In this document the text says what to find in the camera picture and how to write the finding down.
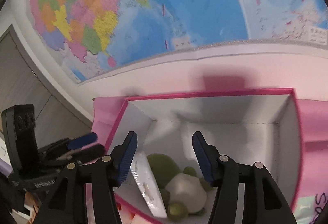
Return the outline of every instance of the blue gripper pad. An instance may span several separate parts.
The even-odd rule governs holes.
[[[67,145],[67,149],[69,150],[75,150],[75,149],[79,149],[83,146],[86,146],[88,144],[91,144],[95,141],[97,141],[98,136],[97,134],[95,134],[94,132],[82,135],[74,140],[72,140],[68,145]]]
[[[211,161],[216,162],[216,159],[214,161],[213,157],[211,156],[212,153],[208,152],[207,150],[211,150],[211,147],[214,147],[214,146],[208,145],[206,143],[201,132],[195,132],[192,136],[192,147],[196,154],[196,158],[197,158],[198,164],[200,166],[200,169],[202,171],[204,179],[210,185],[212,185],[212,183],[214,182],[214,177],[212,174]]]
[[[121,185],[128,176],[137,145],[137,134],[135,132],[129,132],[123,144],[114,147],[110,154],[114,159],[113,166],[118,169],[117,182],[119,185]]]

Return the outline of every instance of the white fruit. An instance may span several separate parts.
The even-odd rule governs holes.
[[[170,203],[184,203],[189,213],[196,213],[205,206],[207,194],[196,177],[179,173],[165,189],[170,193]]]

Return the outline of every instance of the world map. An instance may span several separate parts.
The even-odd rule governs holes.
[[[27,0],[47,50],[76,83],[174,50],[230,40],[309,41],[323,0]]]

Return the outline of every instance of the gray door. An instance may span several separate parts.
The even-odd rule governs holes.
[[[34,105],[39,148],[91,130],[44,87],[7,33],[0,41],[0,112],[16,104]]]

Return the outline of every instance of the green fruit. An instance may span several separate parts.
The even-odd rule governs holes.
[[[169,191],[167,191],[165,189],[160,189],[159,191],[161,193],[164,206],[167,209],[168,205],[169,205],[169,201],[170,201],[170,193],[169,193]]]
[[[167,209],[168,219],[174,222],[179,222],[188,216],[186,206],[181,202],[174,202],[169,204]]]
[[[170,180],[181,173],[178,165],[167,155],[151,154],[147,159],[159,189],[164,189]]]
[[[189,176],[197,177],[197,172],[193,167],[185,167],[183,173]]]
[[[213,190],[213,188],[210,186],[210,184],[207,181],[205,181],[204,178],[200,178],[199,181],[206,192]]]

